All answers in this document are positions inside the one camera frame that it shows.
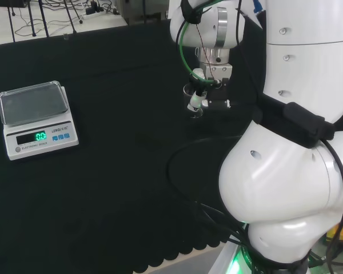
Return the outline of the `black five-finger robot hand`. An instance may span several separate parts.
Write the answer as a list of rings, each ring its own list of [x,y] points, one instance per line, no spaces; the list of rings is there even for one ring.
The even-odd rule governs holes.
[[[201,68],[192,71],[183,89],[186,109],[195,118],[202,116],[205,110],[220,111],[231,107],[227,85],[232,75],[232,65],[201,65]]]

